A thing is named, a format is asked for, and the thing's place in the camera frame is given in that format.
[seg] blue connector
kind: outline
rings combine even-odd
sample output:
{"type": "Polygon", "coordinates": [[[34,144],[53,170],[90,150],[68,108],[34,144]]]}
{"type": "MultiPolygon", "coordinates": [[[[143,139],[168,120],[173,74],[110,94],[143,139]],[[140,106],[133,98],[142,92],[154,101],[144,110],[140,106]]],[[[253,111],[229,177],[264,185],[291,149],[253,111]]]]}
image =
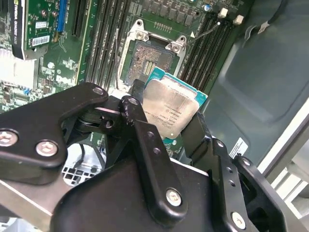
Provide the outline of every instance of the blue connector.
{"type": "Polygon", "coordinates": [[[64,31],[64,23],[66,18],[66,11],[67,11],[67,3],[68,0],[60,0],[60,9],[59,9],[59,15],[58,15],[58,25],[56,30],[59,32],[64,31]]]}

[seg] barcode sticker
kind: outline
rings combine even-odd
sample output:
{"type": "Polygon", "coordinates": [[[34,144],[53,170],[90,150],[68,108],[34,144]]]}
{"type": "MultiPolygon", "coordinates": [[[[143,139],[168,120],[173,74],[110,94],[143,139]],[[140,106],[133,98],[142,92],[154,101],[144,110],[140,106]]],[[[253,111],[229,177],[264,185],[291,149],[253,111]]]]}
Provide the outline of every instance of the barcode sticker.
{"type": "Polygon", "coordinates": [[[47,28],[47,22],[36,22],[35,29],[47,28]]]}
{"type": "Polygon", "coordinates": [[[37,46],[37,45],[41,45],[41,44],[46,44],[49,42],[49,38],[50,36],[49,35],[46,35],[46,36],[42,36],[42,37],[39,37],[39,38],[34,38],[32,40],[32,46],[37,46]]]}
{"type": "Polygon", "coordinates": [[[245,143],[245,141],[242,138],[239,138],[229,156],[232,158],[235,158],[236,155],[243,156],[248,147],[249,146],[245,143]]]}

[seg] motherboard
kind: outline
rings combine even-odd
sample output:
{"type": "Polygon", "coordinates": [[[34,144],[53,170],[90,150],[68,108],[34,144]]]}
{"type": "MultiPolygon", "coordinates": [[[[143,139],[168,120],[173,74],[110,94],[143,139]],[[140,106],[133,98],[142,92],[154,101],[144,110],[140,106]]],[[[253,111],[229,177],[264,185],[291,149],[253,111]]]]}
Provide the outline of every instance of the motherboard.
{"type": "MultiPolygon", "coordinates": [[[[155,67],[208,94],[252,4],[0,0],[0,113],[85,81],[127,92],[155,67]]],[[[166,144],[171,156],[182,147],[181,138],[166,144]]]]}

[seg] silver screw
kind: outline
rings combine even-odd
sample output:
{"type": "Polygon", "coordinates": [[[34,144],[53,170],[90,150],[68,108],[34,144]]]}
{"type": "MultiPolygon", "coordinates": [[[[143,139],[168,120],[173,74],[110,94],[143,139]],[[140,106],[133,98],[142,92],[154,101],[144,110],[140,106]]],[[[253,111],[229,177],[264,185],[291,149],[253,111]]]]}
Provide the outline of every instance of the silver screw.
{"type": "Polygon", "coordinates": [[[246,158],[242,158],[242,161],[247,165],[250,166],[250,162],[246,158]]]}
{"type": "Polygon", "coordinates": [[[179,48],[178,45],[175,45],[175,46],[172,47],[173,52],[178,52],[179,49],[180,49],[180,48],[179,48]]]}
{"type": "Polygon", "coordinates": [[[129,98],[128,100],[129,100],[129,102],[131,102],[131,103],[134,104],[134,105],[138,105],[138,104],[139,104],[139,103],[137,102],[137,100],[135,100],[134,98],[129,98]]]}
{"type": "Polygon", "coordinates": [[[103,95],[103,90],[99,87],[95,87],[92,91],[94,91],[96,94],[99,94],[99,95],[103,95]]]}
{"type": "Polygon", "coordinates": [[[223,144],[220,140],[217,140],[217,144],[218,144],[220,147],[224,147],[224,144],[223,144]]]}
{"type": "Polygon", "coordinates": [[[136,33],[136,38],[137,38],[138,40],[143,40],[143,39],[145,38],[145,35],[144,35],[144,33],[142,33],[142,32],[137,32],[137,33],[136,33]]]}
{"type": "Polygon", "coordinates": [[[232,213],[232,220],[238,228],[240,228],[242,230],[244,230],[246,228],[245,220],[242,218],[242,216],[239,213],[233,212],[232,213]]]}
{"type": "Polygon", "coordinates": [[[0,131],[0,146],[12,146],[18,140],[17,134],[12,131],[0,131]]]}
{"type": "Polygon", "coordinates": [[[39,155],[49,157],[57,153],[58,147],[54,142],[42,141],[36,145],[35,150],[39,155]]]}
{"type": "Polygon", "coordinates": [[[179,206],[182,203],[182,198],[179,193],[172,189],[167,190],[166,199],[173,206],[179,206]]]}

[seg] wire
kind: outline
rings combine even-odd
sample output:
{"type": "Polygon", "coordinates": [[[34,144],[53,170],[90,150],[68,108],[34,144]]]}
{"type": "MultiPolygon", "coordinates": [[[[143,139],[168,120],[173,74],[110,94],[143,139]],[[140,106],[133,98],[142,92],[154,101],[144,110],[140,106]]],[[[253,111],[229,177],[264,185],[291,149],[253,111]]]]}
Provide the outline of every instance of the wire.
{"type": "Polygon", "coordinates": [[[208,35],[208,34],[212,33],[214,30],[217,29],[218,26],[220,26],[220,24],[221,24],[220,22],[217,22],[217,24],[214,25],[211,29],[209,29],[209,30],[206,31],[206,32],[203,32],[203,33],[200,34],[199,36],[195,37],[193,40],[189,41],[189,42],[186,44],[186,46],[188,46],[189,44],[194,43],[194,42],[195,42],[196,40],[198,40],[199,38],[201,38],[201,37],[203,37],[203,36],[205,36],[205,35],[208,35]]]}
{"type": "Polygon", "coordinates": [[[118,88],[118,58],[117,58],[117,53],[118,53],[118,33],[119,29],[116,29],[115,32],[115,69],[116,69],[116,89],[118,88]]]}
{"type": "Polygon", "coordinates": [[[252,35],[262,33],[267,27],[269,27],[271,24],[273,24],[276,21],[279,18],[279,16],[284,12],[284,10],[285,10],[285,8],[288,4],[288,1],[289,0],[281,0],[278,9],[276,10],[274,15],[268,21],[262,23],[259,26],[257,26],[257,25],[249,26],[244,33],[245,41],[244,41],[243,46],[250,39],[250,37],[252,35]]]}
{"type": "Polygon", "coordinates": [[[281,1],[280,6],[278,7],[278,9],[274,13],[274,15],[270,18],[270,20],[268,20],[268,24],[272,24],[273,22],[275,22],[279,18],[279,16],[285,10],[287,4],[288,4],[288,0],[282,0],[281,1]]]}
{"type": "Polygon", "coordinates": [[[79,144],[79,146],[81,146],[81,150],[82,150],[82,156],[81,158],[74,164],[74,169],[76,169],[77,167],[81,166],[83,161],[84,161],[84,158],[85,158],[85,147],[83,144],[79,144]]]}
{"type": "Polygon", "coordinates": [[[94,152],[95,152],[95,154],[96,154],[96,156],[97,156],[97,158],[98,158],[98,160],[99,160],[99,162],[100,162],[100,165],[101,165],[101,167],[102,167],[102,170],[104,170],[105,164],[106,164],[106,163],[105,163],[105,161],[104,161],[104,159],[103,159],[103,157],[102,157],[100,151],[98,150],[98,148],[97,148],[95,145],[93,145],[93,144],[90,144],[90,143],[83,143],[83,142],[80,142],[80,143],[79,143],[79,146],[81,146],[81,150],[82,150],[82,156],[81,156],[81,158],[75,163],[75,165],[74,165],[73,168],[76,169],[77,167],[81,166],[82,163],[83,163],[83,161],[84,161],[84,157],[85,157],[85,147],[84,147],[84,145],[87,145],[87,146],[92,147],[92,149],[94,150],[94,152]]]}

